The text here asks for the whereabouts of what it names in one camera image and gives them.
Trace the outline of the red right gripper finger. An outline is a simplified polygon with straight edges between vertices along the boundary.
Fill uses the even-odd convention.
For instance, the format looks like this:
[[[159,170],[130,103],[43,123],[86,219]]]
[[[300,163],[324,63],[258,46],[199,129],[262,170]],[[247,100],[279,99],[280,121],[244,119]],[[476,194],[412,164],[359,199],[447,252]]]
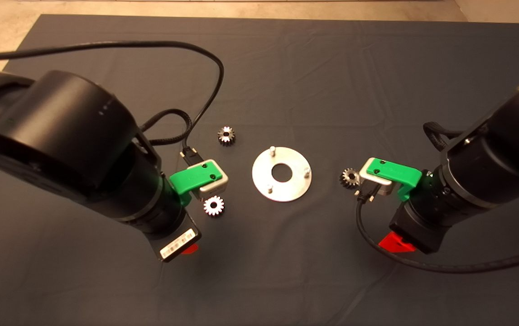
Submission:
[[[415,251],[415,246],[407,242],[398,233],[389,232],[379,243],[378,246],[390,253],[410,253]]]

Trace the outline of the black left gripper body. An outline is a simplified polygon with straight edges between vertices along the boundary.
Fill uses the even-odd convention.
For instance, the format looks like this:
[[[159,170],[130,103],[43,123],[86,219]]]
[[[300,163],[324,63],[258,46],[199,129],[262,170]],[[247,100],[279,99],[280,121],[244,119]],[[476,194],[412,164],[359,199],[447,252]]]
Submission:
[[[177,221],[163,231],[144,234],[158,260],[168,263],[202,237],[199,227],[183,209]]]

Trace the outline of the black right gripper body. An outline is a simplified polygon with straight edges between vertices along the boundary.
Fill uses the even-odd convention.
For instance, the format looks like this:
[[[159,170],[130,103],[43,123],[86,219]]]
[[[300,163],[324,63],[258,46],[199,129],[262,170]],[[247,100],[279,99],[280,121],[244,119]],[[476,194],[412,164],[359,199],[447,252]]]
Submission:
[[[446,233],[450,230],[450,227],[423,220],[408,201],[399,205],[389,227],[424,254],[438,252]]]

